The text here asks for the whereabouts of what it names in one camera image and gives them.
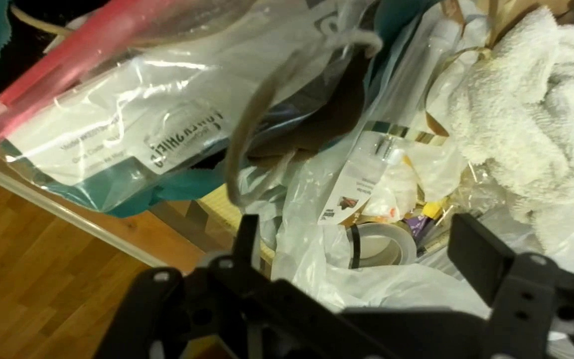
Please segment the plastic wrapper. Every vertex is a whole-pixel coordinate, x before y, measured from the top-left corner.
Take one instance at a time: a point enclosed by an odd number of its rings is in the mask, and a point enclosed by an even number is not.
[[[224,150],[260,86],[304,46],[358,30],[364,0],[116,0],[0,94],[0,158],[81,205],[134,213],[222,184],[190,170]],[[348,64],[330,48],[272,88],[274,120]]]
[[[413,170],[405,164],[393,166],[376,186],[362,215],[382,223],[401,221],[417,205],[417,190]]]
[[[358,211],[370,200],[374,200],[374,192],[384,182],[387,170],[393,170],[401,164],[405,154],[403,146],[405,144],[389,138],[387,134],[362,134],[352,150],[350,160],[344,164],[344,170],[338,176],[332,194],[328,196],[326,207],[320,215],[322,223],[344,223],[358,215]],[[391,205],[391,196],[386,201],[378,203],[376,209],[382,209],[382,205]]]
[[[459,211],[483,215],[507,203],[507,192],[491,178],[485,166],[469,166],[461,186],[451,196],[451,205]]]
[[[407,156],[423,188],[425,201],[441,201],[451,196],[467,168],[467,160],[453,142],[441,146],[413,144]]]

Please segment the black metal frame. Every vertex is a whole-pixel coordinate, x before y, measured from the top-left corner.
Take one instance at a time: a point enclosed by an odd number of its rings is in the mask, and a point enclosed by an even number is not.
[[[455,215],[449,255],[493,307],[489,321],[447,309],[332,313],[250,263],[258,219],[234,255],[190,277],[148,269],[128,291],[97,357],[180,357],[190,339],[220,335],[234,357],[547,357],[551,329],[574,341],[574,273],[539,253],[517,255],[471,215]]]

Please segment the cable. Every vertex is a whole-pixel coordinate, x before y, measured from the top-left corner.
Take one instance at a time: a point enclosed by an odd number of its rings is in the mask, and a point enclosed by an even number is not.
[[[29,12],[21,10],[17,4],[11,6],[11,14],[17,20],[25,22],[27,26],[55,34],[55,36],[71,36],[73,34],[71,28],[39,20],[39,18],[31,16]]]
[[[358,223],[350,227],[350,239],[352,239],[352,247],[354,247],[350,269],[360,269],[362,257],[364,257],[364,245],[362,245],[362,231],[360,231]]]

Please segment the label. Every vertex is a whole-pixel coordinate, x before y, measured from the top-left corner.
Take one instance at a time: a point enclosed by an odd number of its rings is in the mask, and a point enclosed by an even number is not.
[[[202,156],[214,144],[230,136],[224,114],[198,106],[184,106],[184,118],[170,116],[160,132],[148,126],[136,126],[138,136],[132,156],[154,174],[166,174],[184,162]]]
[[[366,132],[340,174],[324,207],[320,223],[344,223],[372,198],[386,170],[401,160],[401,152],[387,134]]]
[[[114,132],[114,126],[104,122],[73,128],[43,120],[23,126],[9,140],[41,172],[65,186],[77,186],[130,158],[120,140],[124,136]]]

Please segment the wooden floor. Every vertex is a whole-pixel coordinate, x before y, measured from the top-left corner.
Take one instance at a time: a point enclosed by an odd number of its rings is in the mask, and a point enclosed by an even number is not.
[[[0,190],[0,359],[91,357],[144,267]]]

